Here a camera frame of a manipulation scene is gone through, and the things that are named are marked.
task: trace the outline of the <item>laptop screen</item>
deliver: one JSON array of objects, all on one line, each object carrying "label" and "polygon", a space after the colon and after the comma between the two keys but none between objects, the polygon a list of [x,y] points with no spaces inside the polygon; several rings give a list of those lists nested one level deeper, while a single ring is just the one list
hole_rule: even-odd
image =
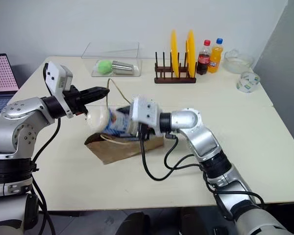
[{"label": "laptop screen", "polygon": [[18,89],[6,54],[0,54],[0,92],[16,92]]}]

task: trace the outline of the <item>brown paper bag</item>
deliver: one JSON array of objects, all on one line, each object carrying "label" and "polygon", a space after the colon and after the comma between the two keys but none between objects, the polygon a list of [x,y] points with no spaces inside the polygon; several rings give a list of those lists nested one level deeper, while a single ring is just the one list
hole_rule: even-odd
[{"label": "brown paper bag", "polygon": [[[108,136],[111,140],[128,144],[117,144],[106,141],[95,133],[87,138],[85,145],[102,161],[103,164],[113,163],[141,153],[139,141],[124,141],[122,138]],[[163,146],[163,137],[153,137],[145,142],[145,151]]]}]

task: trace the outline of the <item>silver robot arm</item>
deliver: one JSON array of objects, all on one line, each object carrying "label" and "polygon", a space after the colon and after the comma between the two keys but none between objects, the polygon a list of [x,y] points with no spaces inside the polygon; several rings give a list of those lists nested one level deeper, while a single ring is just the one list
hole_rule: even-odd
[{"label": "silver robot arm", "polygon": [[235,222],[240,235],[291,234],[271,214],[257,206],[253,196],[231,193],[251,192],[251,189],[228,160],[211,130],[202,123],[199,111],[188,108],[163,113],[156,103],[136,97],[130,107],[130,116],[133,122],[153,128],[156,135],[176,132],[187,139],[206,176],[207,186],[216,190],[213,192],[219,192],[214,193],[214,198],[222,215]]},{"label": "silver robot arm", "polygon": [[87,114],[85,104],[109,92],[102,87],[78,91],[71,85],[72,73],[53,62],[45,64],[43,74],[52,96],[13,102],[0,113],[0,234],[23,234],[37,223],[38,198],[28,192],[37,170],[31,157],[38,133],[56,118]]}]

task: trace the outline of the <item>blue bottle cap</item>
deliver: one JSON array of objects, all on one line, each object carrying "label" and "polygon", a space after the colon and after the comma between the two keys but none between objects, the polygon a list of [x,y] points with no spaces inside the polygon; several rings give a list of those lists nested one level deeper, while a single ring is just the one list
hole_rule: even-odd
[{"label": "blue bottle cap", "polygon": [[223,39],[222,38],[217,38],[217,44],[222,44]]}]

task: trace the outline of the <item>bottle cap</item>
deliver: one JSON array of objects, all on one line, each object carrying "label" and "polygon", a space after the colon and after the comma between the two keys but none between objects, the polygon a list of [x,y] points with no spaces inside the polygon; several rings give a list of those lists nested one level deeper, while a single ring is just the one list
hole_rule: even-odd
[{"label": "bottle cap", "polygon": [[210,40],[205,40],[205,41],[204,41],[204,45],[205,45],[205,46],[210,46]]},{"label": "bottle cap", "polygon": [[217,38],[217,44],[222,44],[223,39],[222,38]]}]

